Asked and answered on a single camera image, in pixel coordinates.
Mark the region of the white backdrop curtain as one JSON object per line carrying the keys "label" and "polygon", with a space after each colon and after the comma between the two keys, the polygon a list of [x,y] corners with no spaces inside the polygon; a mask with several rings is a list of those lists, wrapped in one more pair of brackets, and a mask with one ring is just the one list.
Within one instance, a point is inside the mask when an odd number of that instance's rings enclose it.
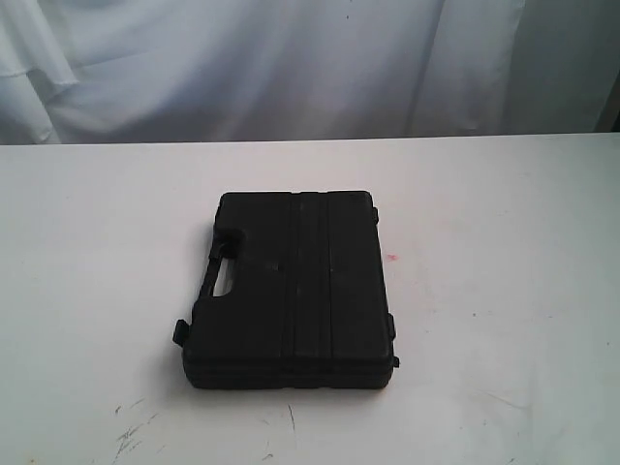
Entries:
{"label": "white backdrop curtain", "polygon": [[615,1],[5,1],[5,144],[591,132]]}

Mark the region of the black plastic tool case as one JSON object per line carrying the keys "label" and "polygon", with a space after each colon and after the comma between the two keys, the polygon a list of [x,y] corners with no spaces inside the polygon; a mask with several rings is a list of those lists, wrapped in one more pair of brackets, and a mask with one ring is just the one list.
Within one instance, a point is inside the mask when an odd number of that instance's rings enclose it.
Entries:
{"label": "black plastic tool case", "polygon": [[230,192],[173,341],[195,388],[387,386],[399,360],[365,191]]}

